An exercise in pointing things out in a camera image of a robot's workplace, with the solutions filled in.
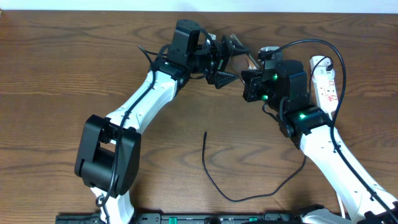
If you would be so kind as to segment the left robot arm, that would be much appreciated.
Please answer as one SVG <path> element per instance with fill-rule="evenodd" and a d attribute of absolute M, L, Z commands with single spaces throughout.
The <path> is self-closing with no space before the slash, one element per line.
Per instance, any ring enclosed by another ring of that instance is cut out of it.
<path fill-rule="evenodd" d="M 228 60 L 249 53 L 237 40 L 216 40 L 195 21 L 177 21 L 172 42 L 163 46 L 144 83 L 118 109 L 104 118 L 95 114 L 85 122 L 75 174 L 96 195 L 101 223 L 129 223 L 134 207 L 129 189 L 139 170 L 144 130 L 168 102 L 191 80 L 193 73 L 222 88 L 238 79 L 226 72 Z"/>

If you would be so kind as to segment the white charger plug adapter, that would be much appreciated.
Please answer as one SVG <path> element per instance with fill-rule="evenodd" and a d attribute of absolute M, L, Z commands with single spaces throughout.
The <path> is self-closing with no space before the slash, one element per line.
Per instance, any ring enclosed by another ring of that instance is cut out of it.
<path fill-rule="evenodd" d="M 321 66 L 317 68 L 317 77 L 324 78 L 327 80 L 334 79 L 335 71 L 333 65 Z"/>

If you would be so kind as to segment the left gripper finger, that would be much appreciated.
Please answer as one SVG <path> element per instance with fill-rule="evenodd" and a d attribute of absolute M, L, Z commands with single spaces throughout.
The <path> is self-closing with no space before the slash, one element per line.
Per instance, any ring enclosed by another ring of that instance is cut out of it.
<path fill-rule="evenodd" d="M 238 78 L 236 74 L 230 72 L 216 72 L 214 86 L 216 89 L 220 89 Z"/>
<path fill-rule="evenodd" d="M 230 35 L 230 46 L 231 46 L 231 56 L 235 57 L 238 55 L 248 55 L 250 50 L 248 47 L 244 46 L 235 34 Z"/>

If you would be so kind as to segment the white power strip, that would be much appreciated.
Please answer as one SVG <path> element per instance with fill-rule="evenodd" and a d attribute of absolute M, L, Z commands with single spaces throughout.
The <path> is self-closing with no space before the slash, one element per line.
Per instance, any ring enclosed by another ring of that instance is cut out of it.
<path fill-rule="evenodd" d="M 327 80 L 317 77 L 317 68 L 321 66 L 333 65 L 330 57 L 316 55 L 310 59 L 311 79 L 315 89 L 317 106 L 325 113 L 332 114 L 338 105 L 338 95 L 335 86 L 335 78 Z"/>

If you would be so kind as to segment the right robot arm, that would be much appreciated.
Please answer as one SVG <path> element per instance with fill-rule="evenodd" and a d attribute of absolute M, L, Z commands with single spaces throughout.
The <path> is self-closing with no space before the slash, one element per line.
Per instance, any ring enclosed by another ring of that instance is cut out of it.
<path fill-rule="evenodd" d="M 276 111 L 281 133 L 321 170 L 345 206 L 352 223 L 397 223 L 397 199 L 383 189 L 349 151 L 332 116 L 337 113 L 335 71 L 330 57 L 310 59 L 316 103 L 310 101 L 301 62 L 272 59 L 260 69 L 241 70 L 246 101 L 262 100 Z"/>

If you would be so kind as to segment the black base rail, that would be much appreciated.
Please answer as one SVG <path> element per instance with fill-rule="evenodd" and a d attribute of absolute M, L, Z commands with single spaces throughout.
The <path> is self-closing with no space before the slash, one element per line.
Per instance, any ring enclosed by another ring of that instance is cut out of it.
<path fill-rule="evenodd" d="M 105 223 L 99 213 L 92 215 L 57 215 L 56 224 L 89 224 Z M 134 215 L 129 223 L 133 224 L 207 224 L 207 223 L 302 223 L 297 215 L 287 213 L 268 212 L 263 215 L 234 215 L 234 214 L 159 214 L 159 213 L 138 213 Z"/>

